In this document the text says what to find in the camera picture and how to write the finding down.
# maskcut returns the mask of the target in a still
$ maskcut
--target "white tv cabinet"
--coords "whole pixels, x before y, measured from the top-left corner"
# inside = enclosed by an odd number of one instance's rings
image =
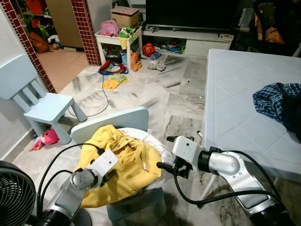
[[[229,49],[233,39],[225,40],[219,38],[216,33],[202,33],[202,32],[185,32],[185,31],[166,31],[158,30],[156,32],[146,30],[142,35],[169,37],[187,39],[186,48],[183,54],[162,52],[163,55],[173,55],[179,57],[197,57],[207,58],[208,51],[211,48]]]

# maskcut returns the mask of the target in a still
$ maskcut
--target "red tile wall trim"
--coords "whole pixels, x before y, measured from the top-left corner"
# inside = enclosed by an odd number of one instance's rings
[[[86,0],[70,0],[81,41],[90,65],[100,65],[100,55]]]
[[[29,56],[33,66],[37,70],[40,78],[44,82],[46,88],[50,93],[56,93],[55,88],[53,87],[51,81],[49,80],[40,59],[38,58],[37,54],[35,53],[17,15],[16,12],[13,9],[12,4],[10,3],[10,0],[0,0],[0,4],[2,5],[4,12],[8,16],[9,21],[11,22],[18,38],[20,39],[20,42],[22,43],[27,55]]]

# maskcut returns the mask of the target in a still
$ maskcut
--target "pink plush toy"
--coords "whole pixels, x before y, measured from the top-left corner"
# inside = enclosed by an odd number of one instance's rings
[[[29,151],[31,152],[32,150],[39,150],[43,145],[51,145],[58,142],[58,140],[59,138],[54,129],[46,130]]]

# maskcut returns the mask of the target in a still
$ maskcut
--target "pink backpack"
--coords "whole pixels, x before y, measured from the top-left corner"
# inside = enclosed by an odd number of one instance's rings
[[[118,37],[120,28],[115,20],[107,20],[100,25],[100,35]]]

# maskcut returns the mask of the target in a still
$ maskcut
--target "white tabletop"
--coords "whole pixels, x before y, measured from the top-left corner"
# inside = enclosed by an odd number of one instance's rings
[[[252,94],[274,82],[301,83],[301,59],[211,49],[203,144],[244,151],[270,174],[301,182],[301,144],[253,104]]]

